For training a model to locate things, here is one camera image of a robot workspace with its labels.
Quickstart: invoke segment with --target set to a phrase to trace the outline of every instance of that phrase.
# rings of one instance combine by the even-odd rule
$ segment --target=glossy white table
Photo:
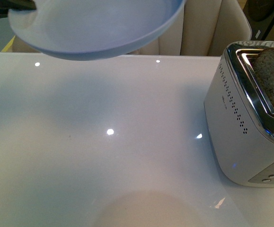
[[[0,53],[0,227],[273,227],[213,155],[219,60]]]

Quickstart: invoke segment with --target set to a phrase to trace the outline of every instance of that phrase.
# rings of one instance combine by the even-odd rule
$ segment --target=toaster
[[[230,44],[204,100],[213,150],[233,182],[274,187],[274,108],[257,82],[252,63],[272,41]]]

